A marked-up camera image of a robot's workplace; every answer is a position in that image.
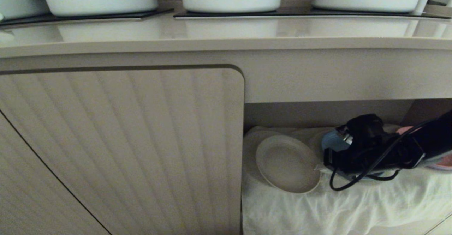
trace countertop edge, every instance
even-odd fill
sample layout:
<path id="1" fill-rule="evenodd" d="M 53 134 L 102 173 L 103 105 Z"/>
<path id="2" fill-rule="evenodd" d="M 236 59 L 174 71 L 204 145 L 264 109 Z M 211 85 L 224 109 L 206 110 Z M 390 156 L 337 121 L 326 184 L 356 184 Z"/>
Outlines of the countertop edge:
<path id="1" fill-rule="evenodd" d="M 69 55 L 86 53 L 366 48 L 452 50 L 452 40 L 422 37 L 288 37 L 278 39 L 172 39 L 151 41 L 48 43 L 17 47 L 0 47 L 0 59 L 39 55 Z"/>

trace cabinet panel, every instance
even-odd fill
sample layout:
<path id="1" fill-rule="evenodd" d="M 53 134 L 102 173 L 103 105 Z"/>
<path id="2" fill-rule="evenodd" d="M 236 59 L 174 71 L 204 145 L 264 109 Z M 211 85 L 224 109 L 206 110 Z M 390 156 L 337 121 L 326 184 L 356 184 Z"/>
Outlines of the cabinet panel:
<path id="1" fill-rule="evenodd" d="M 424 235 L 441 220 L 424 220 L 398 227 L 373 227 L 367 235 Z"/>
<path id="2" fill-rule="evenodd" d="M 0 234 L 108 234 L 1 114 Z"/>
<path id="3" fill-rule="evenodd" d="M 239 72 L 20 74 L 0 88 L 0 108 L 110 232 L 239 233 Z"/>
<path id="4" fill-rule="evenodd" d="M 431 230 L 427 235 L 452 235 L 452 215 Z"/>

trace pink object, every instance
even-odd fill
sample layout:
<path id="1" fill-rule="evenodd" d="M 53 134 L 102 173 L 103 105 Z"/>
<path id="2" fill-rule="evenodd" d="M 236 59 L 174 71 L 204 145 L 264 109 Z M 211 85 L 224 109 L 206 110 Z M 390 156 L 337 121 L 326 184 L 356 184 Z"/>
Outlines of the pink object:
<path id="1" fill-rule="evenodd" d="M 411 128 L 412 127 L 402 127 L 399 130 L 397 130 L 397 133 L 402 135 Z M 452 170 L 452 155 L 445 156 L 442 158 L 441 162 L 429 165 L 428 167 L 438 170 Z"/>
<path id="2" fill-rule="evenodd" d="M 405 133 L 406 131 L 408 131 L 409 129 L 411 129 L 412 127 L 402 127 L 399 128 L 399 130 L 397 130 L 397 134 L 402 135 L 403 133 Z"/>
<path id="3" fill-rule="evenodd" d="M 442 158 L 441 162 L 436 164 L 437 166 L 451 167 L 452 168 L 452 155 L 448 155 Z"/>

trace blue object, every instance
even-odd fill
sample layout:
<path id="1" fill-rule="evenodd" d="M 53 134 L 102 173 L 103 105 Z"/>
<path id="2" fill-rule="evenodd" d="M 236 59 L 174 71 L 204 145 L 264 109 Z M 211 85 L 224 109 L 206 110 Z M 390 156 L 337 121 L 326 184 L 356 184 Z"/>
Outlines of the blue object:
<path id="1" fill-rule="evenodd" d="M 350 145 L 342 139 L 342 137 L 338 134 L 336 130 L 333 130 L 325 134 L 322 138 L 323 150 L 330 148 L 335 151 L 342 151 L 347 150 L 349 147 Z"/>

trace glossy countertop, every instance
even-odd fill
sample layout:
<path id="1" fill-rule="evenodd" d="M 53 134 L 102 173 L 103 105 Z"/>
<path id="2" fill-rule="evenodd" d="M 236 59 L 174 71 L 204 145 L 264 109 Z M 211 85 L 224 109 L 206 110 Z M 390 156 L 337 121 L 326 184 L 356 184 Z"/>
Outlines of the glossy countertop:
<path id="1" fill-rule="evenodd" d="M 405 48 L 452 50 L 451 20 L 303 16 L 52 23 L 0 29 L 0 58 L 111 52 Z"/>

